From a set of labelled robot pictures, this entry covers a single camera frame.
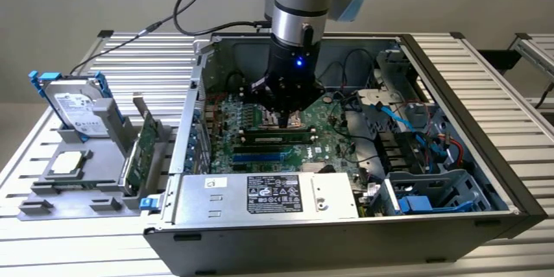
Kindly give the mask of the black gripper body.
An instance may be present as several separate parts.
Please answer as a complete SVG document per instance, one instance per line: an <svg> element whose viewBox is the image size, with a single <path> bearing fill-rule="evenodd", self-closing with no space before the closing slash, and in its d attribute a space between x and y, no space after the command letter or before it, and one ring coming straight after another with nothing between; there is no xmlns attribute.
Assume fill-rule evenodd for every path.
<svg viewBox="0 0 554 277"><path fill-rule="evenodd" d="M256 101L272 112L305 110L324 95L316 75L321 45L293 46L272 38L268 71L250 85Z"/></svg>

